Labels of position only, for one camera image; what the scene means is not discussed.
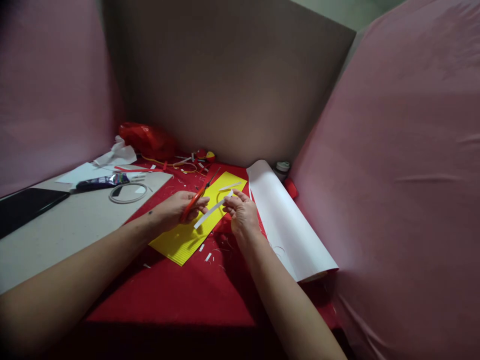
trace yellow corrugated paper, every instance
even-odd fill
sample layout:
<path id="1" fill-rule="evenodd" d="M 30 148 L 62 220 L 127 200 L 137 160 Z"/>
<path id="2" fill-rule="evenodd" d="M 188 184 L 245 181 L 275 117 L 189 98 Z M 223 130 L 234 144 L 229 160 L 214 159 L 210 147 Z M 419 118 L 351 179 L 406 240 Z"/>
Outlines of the yellow corrugated paper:
<path id="1" fill-rule="evenodd" d="M 215 206 L 229 191 L 219 192 L 219 189 L 229 185 L 241 183 L 232 189 L 243 190 L 247 180 L 235 176 L 229 172 L 224 172 L 211 186 L 205 191 L 204 196 L 210 197 L 209 207 Z M 178 225 L 171 231 L 164 232 L 153 240 L 149 245 L 167 258 L 183 266 L 194 254 L 199 246 L 204 242 L 210 232 L 219 223 L 225 213 L 222 206 L 215 210 L 198 229 L 194 229 L 195 223 L 202 217 L 202 213 L 188 225 Z"/>

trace paper roll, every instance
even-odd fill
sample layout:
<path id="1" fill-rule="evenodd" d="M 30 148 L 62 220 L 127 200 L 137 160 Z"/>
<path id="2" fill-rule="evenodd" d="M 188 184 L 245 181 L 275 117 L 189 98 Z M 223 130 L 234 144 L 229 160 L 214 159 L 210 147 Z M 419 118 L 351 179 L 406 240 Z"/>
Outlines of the paper roll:
<path id="1" fill-rule="evenodd" d="M 267 239 L 295 281 L 338 269 L 269 164 L 258 160 L 246 171 Z"/>

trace hand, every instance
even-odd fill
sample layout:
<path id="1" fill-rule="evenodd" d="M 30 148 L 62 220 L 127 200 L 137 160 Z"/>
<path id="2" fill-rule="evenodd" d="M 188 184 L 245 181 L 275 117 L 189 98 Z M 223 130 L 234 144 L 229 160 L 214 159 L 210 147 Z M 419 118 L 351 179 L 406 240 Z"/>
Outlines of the hand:
<path id="1" fill-rule="evenodd" d="M 178 191 L 154 207 L 153 210 L 145 214 L 145 216 L 155 216 L 155 219 L 159 219 L 161 232 L 170 231 L 180 223 L 189 224 L 193 219 L 197 218 L 199 212 L 205 214 L 208 211 L 206 206 L 210 201 L 208 196 L 198 199 L 197 202 L 193 204 L 186 220 L 181 222 L 180 218 L 194 196 L 195 192 Z"/>
<path id="2" fill-rule="evenodd" d="M 257 206 L 243 192 L 233 189 L 237 197 L 225 196 L 223 211 L 231 215 L 231 230 L 238 241 L 252 232 L 260 232 Z"/>

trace scissors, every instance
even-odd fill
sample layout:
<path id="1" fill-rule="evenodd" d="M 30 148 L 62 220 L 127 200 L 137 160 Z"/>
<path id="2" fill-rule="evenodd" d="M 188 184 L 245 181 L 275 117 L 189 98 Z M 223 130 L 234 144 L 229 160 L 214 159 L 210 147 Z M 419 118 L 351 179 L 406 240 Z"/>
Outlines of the scissors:
<path id="1" fill-rule="evenodd" d="M 204 186 L 202 186 L 200 190 L 198 190 L 198 192 L 195 194 L 193 199 L 187 205 L 187 207 L 183 211 L 183 214 L 180 217 L 180 221 L 182 223 L 187 219 L 187 216 L 189 215 L 190 210 L 192 210 L 192 207 L 195 205 L 198 199 L 200 199 L 205 194 L 205 190 L 207 190 L 210 187 L 210 183 L 215 178 L 215 176 L 217 176 L 217 173 L 219 172 L 219 170 L 220 170 L 220 167 L 215 171 L 215 174 L 211 177 L 210 181 L 207 182 Z"/>

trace wrist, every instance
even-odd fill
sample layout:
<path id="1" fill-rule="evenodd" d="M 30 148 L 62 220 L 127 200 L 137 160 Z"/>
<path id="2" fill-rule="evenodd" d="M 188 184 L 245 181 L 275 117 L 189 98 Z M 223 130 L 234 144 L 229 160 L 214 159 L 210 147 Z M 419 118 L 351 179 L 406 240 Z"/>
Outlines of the wrist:
<path id="1" fill-rule="evenodd" d="M 238 246 L 245 258 L 250 256 L 250 253 L 257 244 L 267 242 L 267 239 L 263 236 L 260 228 L 249 228 L 238 231 L 238 233 L 235 234 L 235 237 L 237 238 Z"/>
<path id="2" fill-rule="evenodd" d="M 165 232 L 165 216 L 157 209 L 150 210 L 137 220 L 138 230 L 143 232 L 145 236 L 151 238 L 151 240 Z"/>

